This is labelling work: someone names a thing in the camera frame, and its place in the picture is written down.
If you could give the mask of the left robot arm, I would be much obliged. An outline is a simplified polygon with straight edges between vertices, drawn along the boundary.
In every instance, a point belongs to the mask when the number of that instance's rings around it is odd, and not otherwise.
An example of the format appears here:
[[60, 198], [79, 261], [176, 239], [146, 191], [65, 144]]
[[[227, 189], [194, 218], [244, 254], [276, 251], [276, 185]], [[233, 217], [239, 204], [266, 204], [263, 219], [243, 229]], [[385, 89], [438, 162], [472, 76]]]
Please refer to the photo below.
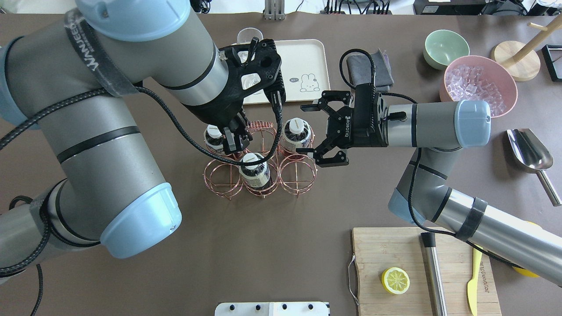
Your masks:
[[2, 47], [1, 117], [40, 129], [66, 179], [1, 216], [1, 282], [67, 251], [122, 259], [171, 235], [180, 208], [123, 98], [151, 77], [237, 152], [251, 140], [246, 70], [188, 0], [77, 0]]

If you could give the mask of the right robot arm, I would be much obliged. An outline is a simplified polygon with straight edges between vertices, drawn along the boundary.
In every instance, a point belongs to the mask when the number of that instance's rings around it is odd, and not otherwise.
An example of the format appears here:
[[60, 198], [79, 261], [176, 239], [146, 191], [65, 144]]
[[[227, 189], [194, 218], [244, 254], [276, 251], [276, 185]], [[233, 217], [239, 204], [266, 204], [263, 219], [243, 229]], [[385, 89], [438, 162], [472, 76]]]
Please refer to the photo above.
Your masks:
[[[452, 236], [481, 254], [561, 285], [560, 236], [448, 184], [465, 162], [465, 152], [490, 140], [486, 102], [388, 104], [366, 83], [354, 92], [324, 91], [301, 110], [328, 116], [325, 140], [305, 149], [317, 166], [347, 165], [347, 150], [355, 147], [414, 148], [389, 210], [425, 231]], [[437, 228], [425, 227], [425, 221]]]

